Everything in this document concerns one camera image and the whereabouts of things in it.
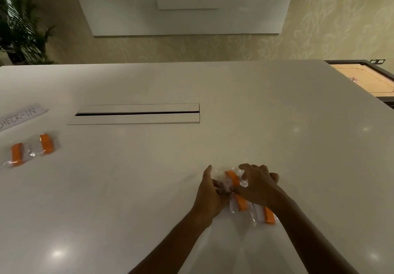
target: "white table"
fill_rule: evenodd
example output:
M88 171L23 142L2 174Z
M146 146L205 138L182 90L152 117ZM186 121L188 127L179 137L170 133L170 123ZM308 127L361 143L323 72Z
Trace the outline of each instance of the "white table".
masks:
M323 61L0 68L0 115L61 149L0 173L0 273L125 274L190 209L204 168L265 163L361 273L394 271L394 112ZM199 103L200 123L67 126L88 104ZM181 273L306 273L283 227L223 212Z

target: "patterned wallpaper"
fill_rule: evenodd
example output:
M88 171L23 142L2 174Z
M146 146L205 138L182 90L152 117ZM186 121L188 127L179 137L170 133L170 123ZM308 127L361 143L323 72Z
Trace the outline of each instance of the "patterned wallpaper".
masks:
M78 0L38 5L57 26L48 50L59 63L383 58L394 72L394 0L292 0L278 36L94 38Z

